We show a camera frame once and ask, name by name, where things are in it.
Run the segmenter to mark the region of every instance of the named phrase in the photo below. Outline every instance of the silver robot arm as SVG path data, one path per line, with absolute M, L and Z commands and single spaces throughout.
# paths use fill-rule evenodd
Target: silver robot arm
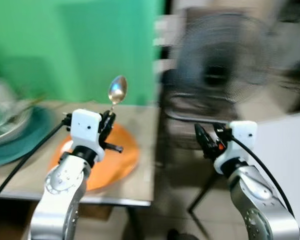
M 105 142 L 115 116 L 109 111 L 101 116 L 85 109 L 72 113 L 70 135 L 73 152 L 66 152 L 59 165 L 47 174 L 43 196 L 31 219 L 28 240 L 74 238 L 79 201 L 86 192 L 91 168 L 104 158 L 104 149 L 123 150 Z
M 248 239 L 299 240 L 298 223 L 282 205 L 276 190 L 255 166 L 248 165 L 247 153 L 229 139 L 230 133 L 252 149 L 257 124 L 251 121 L 233 121 L 225 127 L 215 125 L 214 129 L 218 136 L 216 141 L 196 124 L 196 138 L 204 156 L 213 160 L 215 170 L 228 179 L 231 199 L 243 217 Z

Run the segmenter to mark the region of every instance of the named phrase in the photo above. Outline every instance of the teal plate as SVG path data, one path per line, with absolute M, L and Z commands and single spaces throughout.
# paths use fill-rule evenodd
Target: teal plate
M 33 108 L 28 126 L 20 136 L 0 145 L 0 166 L 29 153 L 52 130 L 52 114 L 43 107 Z

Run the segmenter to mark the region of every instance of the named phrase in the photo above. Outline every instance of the green wall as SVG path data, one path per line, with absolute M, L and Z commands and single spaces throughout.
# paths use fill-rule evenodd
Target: green wall
M 108 103 L 117 75 L 125 104 L 154 99 L 160 0 L 0 0 L 0 75 L 26 97 Z

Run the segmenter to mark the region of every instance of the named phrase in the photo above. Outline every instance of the black cable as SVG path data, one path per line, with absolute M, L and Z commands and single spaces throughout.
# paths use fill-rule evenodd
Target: black cable
M 30 152 L 28 152 L 23 159 L 18 163 L 17 166 L 12 170 L 12 172 L 8 175 L 8 177 L 3 181 L 0 185 L 0 193 L 5 188 L 5 186 L 9 183 L 9 181 L 13 178 L 13 176 L 18 172 L 18 170 L 27 162 L 27 160 L 47 141 L 51 138 L 63 125 L 64 120 L 57 125 L 51 132 L 48 133 Z
M 251 155 L 251 157 L 253 157 L 255 159 L 255 161 L 260 165 L 260 167 L 265 171 L 265 173 L 269 176 L 269 178 L 273 182 L 274 186 L 276 187 L 276 189 L 280 193 L 281 197 L 283 198 L 283 201 L 284 201 L 284 204 L 286 205 L 287 210 L 289 211 L 289 213 L 293 217 L 295 217 L 294 212 L 292 210 L 292 207 L 291 207 L 291 205 L 289 203 L 289 200 L 288 200 L 287 196 L 285 195 L 284 191 L 280 187 L 280 185 L 277 182 L 277 180 L 275 179 L 275 177 L 271 174 L 271 172 L 269 171 L 269 169 L 266 167 L 266 165 L 264 165 L 264 163 L 246 145 L 244 145 L 242 142 L 240 142 L 234 136 L 231 137 L 231 140 L 233 140 L 240 147 L 242 147 L 249 155 Z

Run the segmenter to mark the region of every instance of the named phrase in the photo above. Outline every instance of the spoon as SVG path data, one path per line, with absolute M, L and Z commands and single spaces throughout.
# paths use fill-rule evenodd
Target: spoon
M 127 94 L 127 80 L 124 76 L 119 75 L 110 84 L 108 97 L 112 102 L 110 115 L 112 114 L 115 105 L 121 103 Z

